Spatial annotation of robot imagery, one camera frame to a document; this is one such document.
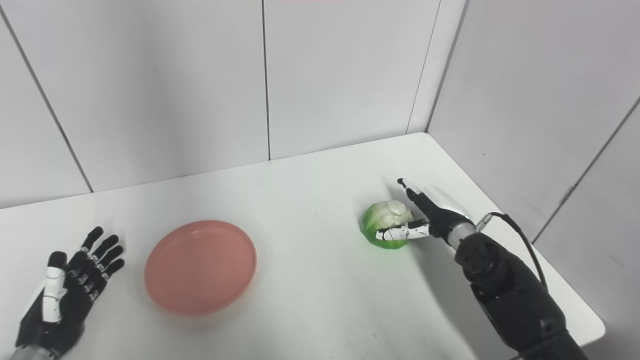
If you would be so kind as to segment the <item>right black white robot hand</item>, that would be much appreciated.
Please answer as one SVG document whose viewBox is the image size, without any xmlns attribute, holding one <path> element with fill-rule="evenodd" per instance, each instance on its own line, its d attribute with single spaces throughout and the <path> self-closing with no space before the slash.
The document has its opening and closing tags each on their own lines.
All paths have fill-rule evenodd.
<svg viewBox="0 0 640 360">
<path fill-rule="evenodd" d="M 378 242 L 388 243 L 432 236 L 457 250 L 467 237 L 479 232 L 468 216 L 437 205 L 406 178 L 398 178 L 397 183 L 403 187 L 407 198 L 420 210 L 423 218 L 377 229 L 374 239 Z"/>
</svg>

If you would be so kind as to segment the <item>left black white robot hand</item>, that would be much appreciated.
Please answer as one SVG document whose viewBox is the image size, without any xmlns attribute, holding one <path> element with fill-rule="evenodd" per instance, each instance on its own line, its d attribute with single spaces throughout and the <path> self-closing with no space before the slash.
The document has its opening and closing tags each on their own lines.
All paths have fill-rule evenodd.
<svg viewBox="0 0 640 360">
<path fill-rule="evenodd" d="M 110 278 L 125 265 L 118 235 L 95 227 L 68 257 L 53 251 L 41 290 L 19 323 L 12 360 L 59 360 L 80 341 Z"/>
</svg>

